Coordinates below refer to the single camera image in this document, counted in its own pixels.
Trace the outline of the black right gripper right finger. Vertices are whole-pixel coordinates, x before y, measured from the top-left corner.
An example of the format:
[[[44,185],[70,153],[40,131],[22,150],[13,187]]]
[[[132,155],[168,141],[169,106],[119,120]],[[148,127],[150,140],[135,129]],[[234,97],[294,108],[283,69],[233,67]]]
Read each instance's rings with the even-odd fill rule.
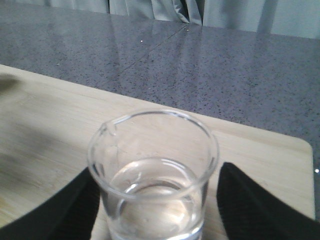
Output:
[[[230,240],[318,240],[319,222],[293,209],[231,162],[219,173],[217,206]]]

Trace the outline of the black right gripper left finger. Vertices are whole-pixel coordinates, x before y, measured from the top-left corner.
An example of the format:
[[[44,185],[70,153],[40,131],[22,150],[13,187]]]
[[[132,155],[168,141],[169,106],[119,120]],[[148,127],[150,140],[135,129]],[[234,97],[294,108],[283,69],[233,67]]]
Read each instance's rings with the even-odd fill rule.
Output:
[[[50,199],[1,227],[2,240],[89,240],[100,205],[100,189],[88,168]]]

